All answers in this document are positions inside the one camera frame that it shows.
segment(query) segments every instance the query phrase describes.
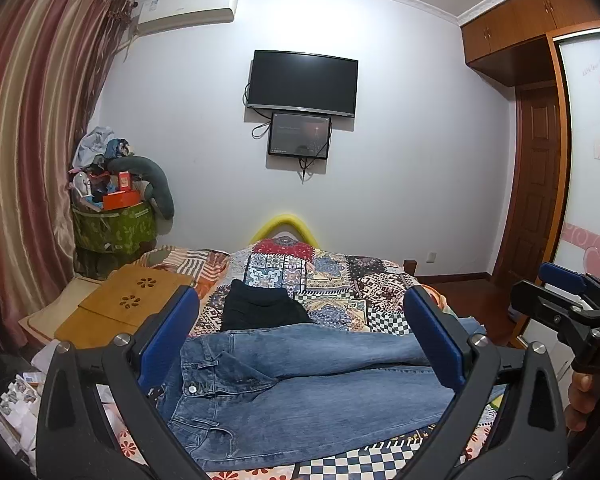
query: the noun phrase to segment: silver bolt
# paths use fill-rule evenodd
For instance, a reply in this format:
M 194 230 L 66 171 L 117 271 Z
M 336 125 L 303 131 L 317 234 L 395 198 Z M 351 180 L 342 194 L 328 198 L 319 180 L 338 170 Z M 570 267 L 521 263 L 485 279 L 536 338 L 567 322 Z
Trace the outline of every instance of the silver bolt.
M 545 354 L 546 353 L 546 346 L 544 346 L 541 342 L 539 341 L 533 341 L 531 343 L 531 349 L 536 353 L 536 354 Z
M 125 332 L 118 334 L 113 338 L 113 344 L 115 346 L 126 346 L 129 344 L 129 341 L 131 341 L 131 336 Z
M 71 343 L 69 341 L 61 341 L 56 345 L 56 352 L 64 354 L 71 349 Z
M 476 346 L 487 346 L 489 344 L 489 338 L 484 334 L 474 334 L 471 336 L 471 342 Z

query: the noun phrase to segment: yellow arch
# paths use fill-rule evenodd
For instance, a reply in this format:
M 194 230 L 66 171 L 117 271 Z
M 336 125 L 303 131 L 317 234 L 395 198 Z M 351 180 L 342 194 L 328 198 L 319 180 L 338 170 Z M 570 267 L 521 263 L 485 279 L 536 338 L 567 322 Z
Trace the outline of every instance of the yellow arch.
M 281 225 L 290 225 L 291 227 L 295 228 L 296 231 L 298 231 L 304 243 L 307 243 L 317 249 L 320 248 L 318 246 L 318 242 L 315 240 L 314 236 L 311 234 L 311 231 L 309 231 L 309 228 L 306 226 L 306 224 L 297 216 L 289 214 L 278 215 L 276 217 L 273 217 L 261 227 L 261 229 L 251 239 L 250 243 L 254 244 L 256 242 L 259 242 L 263 238 L 266 238 L 267 235 L 269 235 L 270 232 L 273 231 L 273 229 Z

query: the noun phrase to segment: small wall-mounted monitor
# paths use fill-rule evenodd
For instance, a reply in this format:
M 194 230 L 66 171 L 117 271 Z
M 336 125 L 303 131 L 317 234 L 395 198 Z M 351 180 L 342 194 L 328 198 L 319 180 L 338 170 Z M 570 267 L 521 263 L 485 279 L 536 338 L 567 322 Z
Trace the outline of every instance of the small wall-mounted monitor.
M 331 118 L 276 112 L 271 118 L 269 155 L 327 158 Z
M 342 57 L 256 50 L 247 107 L 353 117 L 358 62 Z

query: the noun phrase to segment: pile of clothes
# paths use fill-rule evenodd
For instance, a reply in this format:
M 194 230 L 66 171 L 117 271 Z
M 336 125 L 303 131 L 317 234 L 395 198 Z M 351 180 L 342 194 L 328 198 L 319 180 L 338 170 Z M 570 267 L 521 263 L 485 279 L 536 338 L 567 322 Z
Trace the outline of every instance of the pile of clothes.
M 99 126 L 80 140 L 69 173 L 72 202 L 82 210 L 119 209 L 144 200 L 152 201 L 164 219 L 174 216 L 164 171 L 135 155 L 127 140 L 117 138 L 111 128 Z
M 454 393 L 428 365 L 413 334 L 321 326 L 285 288 L 233 280 L 221 331 L 185 342 L 157 409 L 203 470 L 255 470 L 436 423 Z

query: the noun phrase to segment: door frame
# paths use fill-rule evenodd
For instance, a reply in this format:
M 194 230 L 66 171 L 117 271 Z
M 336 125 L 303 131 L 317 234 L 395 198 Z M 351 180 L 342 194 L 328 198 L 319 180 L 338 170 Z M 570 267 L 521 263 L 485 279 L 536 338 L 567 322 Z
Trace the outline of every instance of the door frame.
M 582 32 L 584 30 L 591 30 L 593 28 L 600 28 L 600 20 L 588 23 L 579 23 L 572 25 L 571 27 L 560 28 L 558 30 L 552 30 L 545 34 L 549 46 L 549 52 L 551 53 L 552 63 L 555 72 L 555 81 L 551 81 L 551 86 L 555 84 L 558 92 L 558 112 L 560 113 L 560 170 L 558 174 L 558 190 L 555 200 L 554 217 L 551 222 L 551 228 L 549 230 L 549 236 L 547 243 L 544 248 L 544 255 L 542 256 L 542 262 L 550 262 L 554 259 L 555 251 L 558 248 L 558 242 L 560 241 L 560 232 L 562 231 L 562 223 L 564 221 L 564 211 L 566 208 L 567 195 L 569 192 L 569 176 L 571 168 L 571 120 L 569 110 L 569 100 L 567 95 L 566 81 L 564 79 L 564 73 L 562 71 L 562 61 L 558 49 L 555 46 L 554 38 L 564 36 L 567 34 L 573 34 L 574 32 Z M 545 83 L 534 83 L 532 85 L 520 86 L 516 88 L 516 162 L 513 175 L 513 183 L 511 186 L 511 199 L 509 202 L 509 210 L 507 212 L 507 223 L 505 226 L 504 234 L 502 235 L 502 242 L 500 243 L 500 250 L 493 270 L 492 281 L 494 277 L 500 272 L 502 266 L 503 247 L 508 243 L 510 237 L 510 231 L 512 228 L 513 212 L 516 207 L 516 197 L 518 194 L 518 184 L 520 180 L 519 169 L 520 169 L 520 156 L 522 146 L 521 136 L 521 124 L 520 119 L 522 114 L 520 113 L 520 100 L 519 90 L 528 90 L 533 88 L 545 88 L 549 86 L 548 82 Z M 536 284 L 541 285 L 541 281 L 536 278 Z M 521 316 L 516 327 L 513 331 L 509 343 L 517 348 L 526 348 L 527 342 L 522 337 L 526 326 L 529 322 L 528 316 Z

